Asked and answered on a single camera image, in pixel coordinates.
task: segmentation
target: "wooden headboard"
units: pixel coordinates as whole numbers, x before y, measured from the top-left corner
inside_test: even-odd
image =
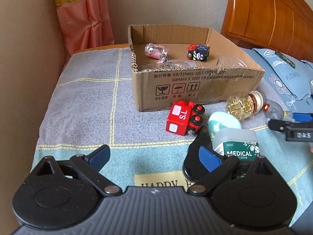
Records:
[[[313,11],[304,0],[228,0],[221,34],[313,62]]]

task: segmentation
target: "pink curtain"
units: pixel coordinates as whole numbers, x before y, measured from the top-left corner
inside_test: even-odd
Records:
[[[55,0],[67,59],[78,50],[114,44],[107,0]]]

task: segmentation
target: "toy wheel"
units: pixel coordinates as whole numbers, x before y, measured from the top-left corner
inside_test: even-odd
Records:
[[[203,123],[203,118],[199,115],[193,115],[190,118],[190,122],[195,126],[200,126]]]
[[[196,135],[197,131],[196,131],[195,128],[189,127],[187,133],[188,133],[189,135]]]
[[[195,112],[198,115],[202,115],[205,112],[205,108],[202,105],[198,105],[196,104],[193,108],[192,108],[193,112]]]

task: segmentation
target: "blanket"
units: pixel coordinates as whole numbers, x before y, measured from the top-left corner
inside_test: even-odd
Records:
[[[267,81],[262,80],[259,88],[287,110]],[[224,110],[224,105],[205,105],[208,116]],[[136,110],[128,48],[75,54],[59,78],[40,126],[33,167],[46,155],[69,159],[107,144],[111,159],[101,174],[122,189],[128,185],[182,185],[187,189],[191,183],[182,174],[182,164],[194,137],[165,132],[167,115],[168,110]],[[313,154],[309,144],[286,142],[284,135],[268,129],[261,112],[242,125],[256,131],[260,154],[269,159],[297,196],[293,224],[312,202]]]

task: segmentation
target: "beige wall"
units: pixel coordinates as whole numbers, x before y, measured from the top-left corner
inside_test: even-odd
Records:
[[[0,230],[6,235],[18,226],[12,196],[30,171],[65,50],[54,0],[0,5]]]
[[[313,8],[313,0],[305,0]],[[129,24],[185,24],[220,32],[228,0],[108,0],[115,43]]]

